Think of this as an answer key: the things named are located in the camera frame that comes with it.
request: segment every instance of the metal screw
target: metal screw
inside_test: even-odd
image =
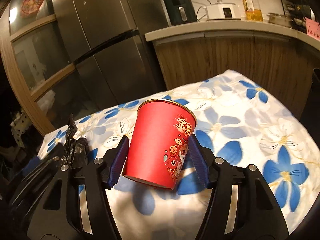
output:
[[[67,164],[61,166],[62,171],[66,171],[67,169],[69,169],[69,166]]]
[[[102,160],[102,158],[96,158],[96,159],[94,159],[93,162],[94,162],[95,164],[100,164],[100,163],[103,162],[103,160]]]
[[[250,171],[256,171],[256,170],[257,170],[257,167],[256,167],[255,165],[253,165],[253,164],[250,164],[250,165],[249,165],[249,170],[250,170]]]
[[[218,157],[218,158],[215,158],[214,160],[217,164],[223,164],[223,159]]]

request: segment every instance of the glass cabinet door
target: glass cabinet door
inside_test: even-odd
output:
[[[12,0],[9,15],[10,34],[52,14],[54,14],[52,0]]]
[[[4,68],[21,107],[45,135],[98,111],[71,62],[52,0],[12,0],[0,18]]]
[[[18,67],[31,92],[70,64],[57,22],[31,31],[12,44]]]

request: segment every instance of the air fryer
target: air fryer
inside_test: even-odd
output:
[[[196,22],[191,0],[163,0],[172,25]]]

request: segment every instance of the floral bedsheet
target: floral bedsheet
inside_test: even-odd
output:
[[[235,71],[227,70],[206,81],[121,104],[76,121],[75,138],[87,138],[89,158],[103,157],[123,135],[131,139],[138,106],[152,98],[171,99],[193,111],[198,120],[195,134],[200,144],[216,156],[241,167],[254,163],[274,192],[289,232],[299,225],[320,190],[319,149],[277,99]],[[40,158],[57,143],[64,143],[66,128],[45,136]],[[172,191],[154,189],[121,176],[118,184],[106,192],[124,240],[193,240],[211,194],[200,184],[188,155]],[[226,233],[233,230],[236,199],[234,186]],[[80,200],[84,229],[90,232],[85,190],[81,191]]]

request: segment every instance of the wooden cabinet frame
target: wooden cabinet frame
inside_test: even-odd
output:
[[[73,73],[76,68],[73,63],[67,65],[31,92],[18,67],[12,43],[27,33],[52,23],[57,19],[55,15],[49,15],[22,27],[16,33],[10,35],[9,11],[10,5],[7,6],[0,19],[0,52],[4,70],[21,107],[29,116],[36,129],[44,136],[54,131],[55,128],[36,102],[54,85]]]

